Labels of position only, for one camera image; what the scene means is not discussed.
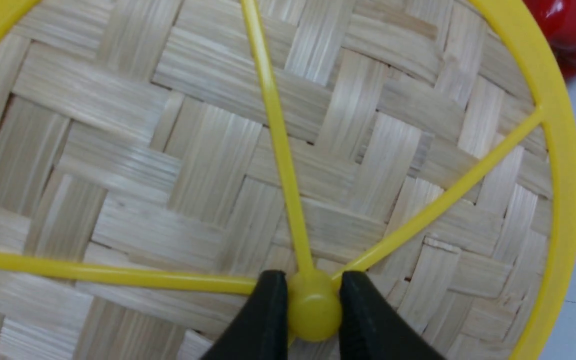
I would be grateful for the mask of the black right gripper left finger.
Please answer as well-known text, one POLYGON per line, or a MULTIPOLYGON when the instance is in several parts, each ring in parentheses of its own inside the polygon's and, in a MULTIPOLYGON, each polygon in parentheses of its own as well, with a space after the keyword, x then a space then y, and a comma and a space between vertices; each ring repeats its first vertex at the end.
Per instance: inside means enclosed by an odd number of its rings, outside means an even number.
POLYGON ((204 360, 286 360, 288 286, 281 270, 263 271, 233 321, 204 360))

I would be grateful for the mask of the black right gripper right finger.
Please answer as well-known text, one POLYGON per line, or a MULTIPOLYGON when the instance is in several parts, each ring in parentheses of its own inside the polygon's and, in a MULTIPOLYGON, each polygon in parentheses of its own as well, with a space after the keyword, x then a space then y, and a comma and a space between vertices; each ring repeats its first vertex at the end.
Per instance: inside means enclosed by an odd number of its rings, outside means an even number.
POLYGON ((341 360, 444 358, 391 307, 365 272, 343 272, 339 296, 341 360))

